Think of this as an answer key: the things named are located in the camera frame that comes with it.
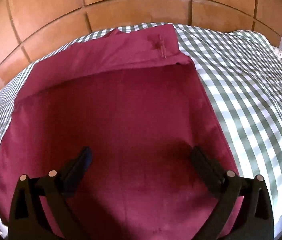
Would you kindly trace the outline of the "dark red cloth garment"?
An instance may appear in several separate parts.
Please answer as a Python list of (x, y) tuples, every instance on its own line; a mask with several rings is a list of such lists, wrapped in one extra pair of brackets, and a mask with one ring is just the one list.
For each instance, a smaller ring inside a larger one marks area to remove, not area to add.
[(117, 29), (35, 64), (12, 99), (0, 143), (0, 216), (22, 174), (92, 163), (67, 200), (92, 239), (191, 239), (213, 210), (194, 146), (236, 164), (173, 25)]

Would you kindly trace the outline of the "wooden wardrobe doors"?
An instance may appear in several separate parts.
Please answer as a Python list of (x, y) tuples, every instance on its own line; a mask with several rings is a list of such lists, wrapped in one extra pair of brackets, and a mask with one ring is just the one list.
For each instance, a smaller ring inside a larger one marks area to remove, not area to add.
[(0, 90), (30, 63), (93, 31), (151, 22), (282, 37), (282, 0), (0, 0)]

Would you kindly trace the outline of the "green white checkered bedsheet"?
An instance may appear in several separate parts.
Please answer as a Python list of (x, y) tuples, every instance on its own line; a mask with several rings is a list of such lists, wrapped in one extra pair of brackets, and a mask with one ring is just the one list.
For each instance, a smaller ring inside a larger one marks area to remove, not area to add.
[(241, 175), (261, 174), (269, 187), (275, 235), (282, 231), (282, 51), (260, 33), (221, 33), (175, 24)]

